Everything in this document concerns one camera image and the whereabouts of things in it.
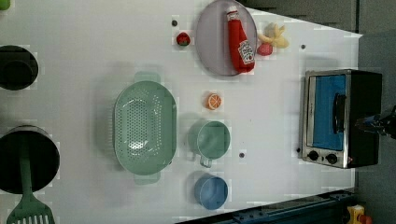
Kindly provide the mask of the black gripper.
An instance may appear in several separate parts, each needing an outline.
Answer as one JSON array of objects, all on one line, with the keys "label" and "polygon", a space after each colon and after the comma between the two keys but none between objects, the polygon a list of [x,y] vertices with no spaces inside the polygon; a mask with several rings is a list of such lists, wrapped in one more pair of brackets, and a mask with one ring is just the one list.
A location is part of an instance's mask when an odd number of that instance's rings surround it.
[{"label": "black gripper", "polygon": [[386,110],[381,114],[370,117],[357,119],[355,126],[367,133],[376,133],[380,135],[396,138],[396,106]]}]

